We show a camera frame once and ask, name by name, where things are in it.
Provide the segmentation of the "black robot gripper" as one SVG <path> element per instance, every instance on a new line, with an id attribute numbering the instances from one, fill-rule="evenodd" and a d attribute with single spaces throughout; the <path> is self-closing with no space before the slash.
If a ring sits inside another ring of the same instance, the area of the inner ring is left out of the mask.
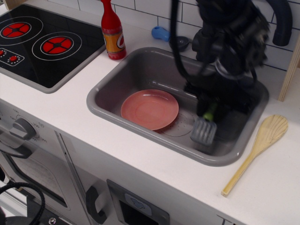
<path id="1" fill-rule="evenodd" d="M 185 90 L 197 97 L 196 114 L 199 117 L 213 114 L 212 104 L 217 103 L 213 121 L 228 122 L 234 110 L 249 113 L 255 106 L 254 98 L 237 81 L 219 75 L 215 70 L 205 69 L 191 74 L 183 71 L 187 83 Z"/>

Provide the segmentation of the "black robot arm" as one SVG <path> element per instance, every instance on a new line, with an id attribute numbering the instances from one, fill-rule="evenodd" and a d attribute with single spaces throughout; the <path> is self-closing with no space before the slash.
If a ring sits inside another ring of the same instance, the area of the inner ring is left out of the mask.
<path id="1" fill-rule="evenodd" d="M 213 102 L 249 114 L 256 106 L 250 94 L 254 84 L 243 82 L 246 73 L 257 80 L 255 68 L 265 60 L 269 27 L 250 0 L 198 1 L 203 27 L 193 40 L 201 55 L 200 70 L 185 74 L 188 89 L 198 98 L 197 115 Z"/>

